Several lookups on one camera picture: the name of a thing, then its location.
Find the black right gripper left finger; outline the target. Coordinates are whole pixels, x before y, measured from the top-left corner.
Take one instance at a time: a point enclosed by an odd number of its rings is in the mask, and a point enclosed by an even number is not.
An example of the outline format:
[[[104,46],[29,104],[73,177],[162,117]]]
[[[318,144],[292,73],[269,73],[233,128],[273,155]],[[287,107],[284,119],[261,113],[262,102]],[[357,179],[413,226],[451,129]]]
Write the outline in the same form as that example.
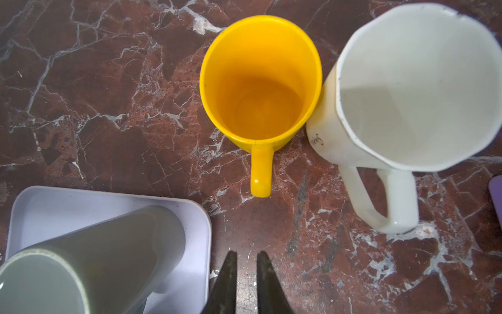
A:
[[[237,253],[229,251],[211,291],[208,301],[201,312],[235,314],[237,298]]]

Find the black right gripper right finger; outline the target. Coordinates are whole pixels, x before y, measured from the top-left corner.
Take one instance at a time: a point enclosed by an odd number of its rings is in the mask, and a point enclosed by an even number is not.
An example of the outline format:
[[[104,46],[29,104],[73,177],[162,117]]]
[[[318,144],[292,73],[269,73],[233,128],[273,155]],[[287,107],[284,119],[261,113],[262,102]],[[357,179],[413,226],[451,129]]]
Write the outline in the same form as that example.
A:
[[[265,251],[257,255],[258,313],[293,313]]]

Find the grey ceramic mug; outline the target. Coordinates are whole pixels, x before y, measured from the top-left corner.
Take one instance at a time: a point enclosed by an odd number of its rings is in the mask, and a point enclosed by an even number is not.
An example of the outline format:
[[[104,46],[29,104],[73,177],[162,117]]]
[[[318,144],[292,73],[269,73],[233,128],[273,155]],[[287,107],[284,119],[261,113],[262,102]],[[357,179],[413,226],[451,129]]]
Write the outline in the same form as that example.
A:
[[[2,313],[142,313],[177,267],[185,231],[149,206],[27,247],[1,267]]]

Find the yellow ceramic mug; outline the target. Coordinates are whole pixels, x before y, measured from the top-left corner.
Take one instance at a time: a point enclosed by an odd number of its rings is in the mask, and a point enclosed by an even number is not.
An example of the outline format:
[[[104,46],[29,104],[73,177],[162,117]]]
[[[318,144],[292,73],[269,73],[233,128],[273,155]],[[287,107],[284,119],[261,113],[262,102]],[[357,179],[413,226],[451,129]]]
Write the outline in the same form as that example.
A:
[[[212,123],[251,155],[252,195],[268,197],[274,154],[299,132],[320,97],[322,67],[315,44],[286,19],[244,18],[210,45],[199,87]]]

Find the white ceramic mug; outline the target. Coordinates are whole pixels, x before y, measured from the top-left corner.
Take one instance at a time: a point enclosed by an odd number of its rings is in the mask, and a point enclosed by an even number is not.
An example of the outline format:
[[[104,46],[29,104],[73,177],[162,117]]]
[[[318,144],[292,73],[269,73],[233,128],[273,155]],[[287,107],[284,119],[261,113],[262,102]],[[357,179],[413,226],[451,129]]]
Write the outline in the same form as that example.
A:
[[[414,172],[448,169],[501,128],[501,47],[477,20],[434,3],[390,9],[349,39],[307,137],[337,165],[374,230],[418,225]]]

